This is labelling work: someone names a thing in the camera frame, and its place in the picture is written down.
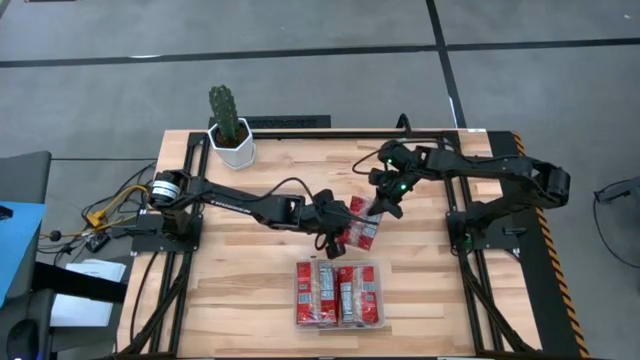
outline wooden tabletop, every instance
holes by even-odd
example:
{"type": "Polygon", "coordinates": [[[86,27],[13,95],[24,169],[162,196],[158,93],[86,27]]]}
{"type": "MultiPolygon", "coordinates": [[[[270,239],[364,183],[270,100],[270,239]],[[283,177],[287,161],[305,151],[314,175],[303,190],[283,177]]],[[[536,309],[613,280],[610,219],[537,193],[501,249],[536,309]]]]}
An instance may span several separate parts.
{"type": "MultiPolygon", "coordinates": [[[[165,132],[157,171],[181,169],[189,131],[165,132]]],[[[460,131],[467,155],[490,156],[486,132],[460,131]]],[[[383,140],[256,140],[253,166],[233,171],[211,151],[206,177],[261,194],[282,179],[297,176],[312,192],[333,190],[347,204],[352,195],[374,195],[366,176],[351,165],[383,140]]],[[[366,171],[376,160],[362,164],[366,171]]],[[[494,180],[469,179],[474,200],[501,195],[494,180]]],[[[295,183],[280,193],[304,195],[295,183]]],[[[435,356],[473,354],[473,341],[458,262],[449,253],[443,182],[421,181],[402,202],[400,220],[382,218],[371,252],[347,249],[341,259],[376,259],[381,266],[386,325],[377,330],[296,331],[293,274],[297,259],[315,251],[312,235],[280,232],[251,217],[207,207],[200,249],[188,285],[179,356],[435,356]]],[[[540,348],[522,270],[502,250],[485,251],[495,302],[530,345],[540,348]]],[[[136,257],[124,303],[118,344],[129,343],[129,326],[142,274],[151,254],[136,257]]],[[[165,254],[158,255],[142,290],[136,333],[155,309],[165,254]]],[[[478,303],[485,347],[490,348],[486,313],[478,303]]],[[[160,349],[167,349],[173,308],[165,318],[160,349]]]]}

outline snack package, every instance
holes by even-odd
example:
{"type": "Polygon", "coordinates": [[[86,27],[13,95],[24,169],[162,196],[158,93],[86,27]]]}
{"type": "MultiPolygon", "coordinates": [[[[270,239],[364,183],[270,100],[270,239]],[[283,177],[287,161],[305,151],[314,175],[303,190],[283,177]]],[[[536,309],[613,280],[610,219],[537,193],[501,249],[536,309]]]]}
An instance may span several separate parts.
{"type": "Polygon", "coordinates": [[[303,327],[337,326],[337,283],[331,262],[315,259],[298,261],[296,271],[296,324],[303,327]]]}
{"type": "MultiPolygon", "coordinates": [[[[372,205],[373,200],[371,199],[352,196],[349,210],[352,214],[358,217],[379,224],[382,219],[382,214],[367,216],[367,212],[372,205]]],[[[373,239],[376,236],[377,231],[378,225],[365,224],[361,221],[351,220],[350,228],[342,233],[337,241],[369,251],[371,249],[371,245],[373,245],[373,239]]]]}
{"type": "Polygon", "coordinates": [[[343,266],[338,268],[340,284],[341,325],[376,325],[378,294],[372,265],[343,266]]]}

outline white pot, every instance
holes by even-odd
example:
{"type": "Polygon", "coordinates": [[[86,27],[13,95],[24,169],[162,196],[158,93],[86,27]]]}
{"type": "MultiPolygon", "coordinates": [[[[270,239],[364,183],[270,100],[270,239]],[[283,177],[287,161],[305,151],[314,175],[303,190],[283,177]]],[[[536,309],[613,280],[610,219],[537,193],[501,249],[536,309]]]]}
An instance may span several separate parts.
{"type": "Polygon", "coordinates": [[[218,153],[218,156],[222,158],[222,161],[233,170],[240,170],[251,166],[256,157],[256,144],[253,142],[253,134],[251,133],[251,129],[249,129],[249,124],[247,124],[247,120],[244,118],[238,118],[238,121],[242,122],[247,128],[249,136],[247,136],[242,144],[238,145],[236,148],[223,148],[216,146],[216,142],[213,138],[216,129],[218,128],[218,124],[213,125],[208,132],[211,146],[218,153]]]}

